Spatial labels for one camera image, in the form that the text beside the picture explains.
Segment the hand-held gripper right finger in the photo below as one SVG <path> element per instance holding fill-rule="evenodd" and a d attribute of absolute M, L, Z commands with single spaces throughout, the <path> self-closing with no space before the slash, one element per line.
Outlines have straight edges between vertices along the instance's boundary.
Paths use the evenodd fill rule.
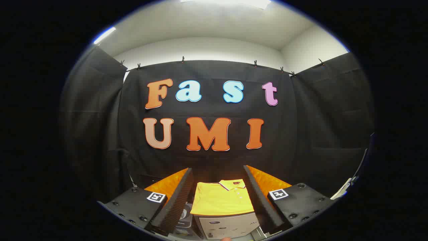
<path fill-rule="evenodd" d="M 302 226 L 336 203 L 305 183 L 290 185 L 248 165 L 243 181 L 261 229 L 271 234 Z"/>

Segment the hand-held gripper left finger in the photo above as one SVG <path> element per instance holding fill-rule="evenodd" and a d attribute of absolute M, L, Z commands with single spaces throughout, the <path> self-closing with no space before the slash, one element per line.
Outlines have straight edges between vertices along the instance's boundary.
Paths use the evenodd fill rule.
<path fill-rule="evenodd" d="M 147 188 L 131 187 L 101 207 L 134 228 L 168 236 L 182 215 L 194 183 L 193 170 L 185 168 Z"/>

